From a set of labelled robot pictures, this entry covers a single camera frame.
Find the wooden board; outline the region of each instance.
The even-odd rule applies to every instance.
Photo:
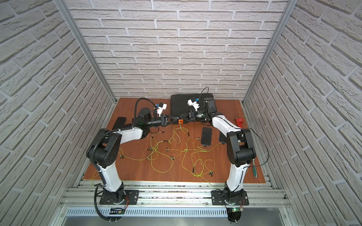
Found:
[[[136,102],[136,98],[120,98],[119,102],[117,103],[116,108],[114,109],[114,112],[111,116],[111,119],[108,123],[107,129],[112,129],[117,117],[127,117],[126,124],[131,123],[132,118],[134,117],[134,105]],[[171,111],[171,104],[170,99],[151,99],[154,103],[166,103],[167,109],[163,111],[163,114],[170,115]],[[229,119],[231,122],[235,123],[235,118],[243,118],[244,122],[242,127],[247,128],[247,123],[245,121],[244,113],[242,110],[242,107],[240,105],[239,101],[236,100],[215,100],[216,107],[219,112],[225,115],[227,119]],[[138,111],[143,108],[148,107],[152,108],[152,105],[145,100],[141,100],[138,103],[137,107],[137,113]],[[204,127],[200,122],[198,123],[187,123],[187,124],[181,124],[185,128],[188,129],[190,133],[190,141],[188,142],[188,148],[193,149],[193,141],[197,139],[198,137],[201,138],[202,128]],[[175,128],[178,128],[180,125],[173,124],[169,125],[167,127],[160,127],[160,132],[163,130],[165,133],[157,133],[154,135],[154,138],[158,141],[161,140],[169,140],[172,137],[173,130]],[[219,131],[214,128],[212,128],[212,141],[211,146],[206,147],[206,150],[212,149],[215,145],[219,143]],[[175,142],[175,140],[172,140],[172,144],[169,144],[168,142],[162,142],[158,146],[158,151],[168,155],[170,157],[177,156],[180,152],[175,150],[169,150],[166,151],[166,148],[169,149],[178,149],[178,150],[185,150],[186,145],[185,141],[188,139],[188,134],[183,133],[180,129],[177,130],[177,134],[179,135],[180,139],[175,136],[176,141],[181,141],[180,144]],[[157,132],[157,128],[151,128],[151,132]],[[148,136],[142,140],[134,140],[127,143],[122,144],[120,147],[124,152],[125,156],[128,156],[130,158],[134,159],[144,159],[146,156],[148,156],[151,151],[148,150],[150,145],[152,134],[148,134]],[[194,142],[195,147],[201,146],[200,141],[196,140]],[[173,162],[170,158],[158,154],[157,159],[156,154],[152,155],[152,159],[155,159],[153,161],[151,160],[143,160],[143,161],[135,161],[128,158],[117,158],[116,160],[116,167],[119,174],[119,177],[121,180],[140,180],[140,181],[171,181],[171,182],[206,182],[201,177],[195,177],[190,172],[188,172],[186,169],[190,170],[192,172],[193,170],[193,164],[191,162],[191,154],[194,151],[190,150],[186,153],[185,158],[184,154],[185,152],[181,153],[178,157],[176,157]],[[216,146],[212,151],[199,153],[200,158],[203,160],[205,165],[212,170],[214,167],[214,164],[212,161],[206,161],[207,159],[211,159],[215,162],[215,168],[213,170],[213,176],[211,177],[208,173],[205,174],[203,177],[208,180],[209,182],[220,182],[223,183],[227,180],[230,172],[230,161],[227,158],[226,154],[226,144],[225,145],[218,145]],[[193,160],[194,162],[198,159],[197,154],[193,154]],[[255,159],[255,164],[259,165],[258,158]],[[159,170],[161,172],[167,171],[170,167],[171,169],[166,173],[160,173],[156,170]],[[90,180],[92,179],[95,168],[90,164],[83,179]],[[197,162],[195,166],[195,174],[199,174],[202,171],[202,165],[200,161]],[[255,178],[253,175],[252,168],[249,168],[247,174],[245,175],[244,182],[245,183],[265,183],[263,172],[260,167],[257,167],[257,174],[258,177]]]

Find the metal vent grille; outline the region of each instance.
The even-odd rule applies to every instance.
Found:
[[[161,207],[128,207],[123,215],[111,214],[110,207],[100,207],[105,216],[125,217],[227,217],[225,208],[161,208]],[[92,207],[69,207],[67,216],[97,216]]]

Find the smartphone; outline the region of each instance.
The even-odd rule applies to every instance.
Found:
[[[208,127],[202,128],[201,144],[203,146],[211,145],[211,135],[212,135],[212,128],[208,128]]]

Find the black rubber mat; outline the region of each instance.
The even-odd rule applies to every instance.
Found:
[[[183,113],[194,109],[193,106],[188,106],[187,101],[191,98],[199,98],[199,93],[190,93],[190,94],[174,94],[171,96],[171,116],[177,117],[182,115]],[[211,93],[202,93],[200,99],[203,100],[206,97],[214,98],[214,95]],[[199,110],[203,110],[205,108],[205,104],[203,101],[198,101],[200,104]]]

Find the white brick wall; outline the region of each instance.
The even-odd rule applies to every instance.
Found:
[[[205,86],[224,84],[222,75],[226,75],[234,86],[213,86],[213,93],[228,99],[244,97],[287,3],[66,2],[117,98],[167,98],[173,93],[199,92]],[[209,81],[209,75],[215,80]],[[192,86],[185,90],[182,84],[187,82],[181,79],[190,79]]]
[[[0,225],[47,225],[111,101],[53,1],[2,1],[0,31]]]
[[[361,12],[299,0],[245,103],[300,225],[362,224]]]

